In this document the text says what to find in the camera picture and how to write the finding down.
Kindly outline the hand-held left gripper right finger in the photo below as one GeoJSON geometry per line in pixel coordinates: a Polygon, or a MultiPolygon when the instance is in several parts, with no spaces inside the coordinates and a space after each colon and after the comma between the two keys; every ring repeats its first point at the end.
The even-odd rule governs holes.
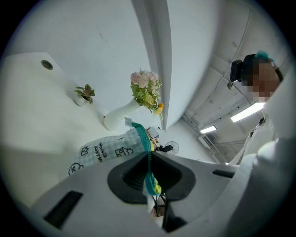
{"type": "Polygon", "coordinates": [[[238,206],[238,165],[203,162],[152,152],[151,171],[165,194],[162,221],[153,234],[228,234],[238,206]]]}

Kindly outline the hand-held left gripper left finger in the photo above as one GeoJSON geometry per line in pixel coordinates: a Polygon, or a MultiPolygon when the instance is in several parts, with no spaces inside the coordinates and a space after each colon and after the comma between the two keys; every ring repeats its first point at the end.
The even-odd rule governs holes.
{"type": "Polygon", "coordinates": [[[50,236],[148,237],[150,216],[143,180],[147,154],[137,153],[81,168],[33,206],[50,236]]]}

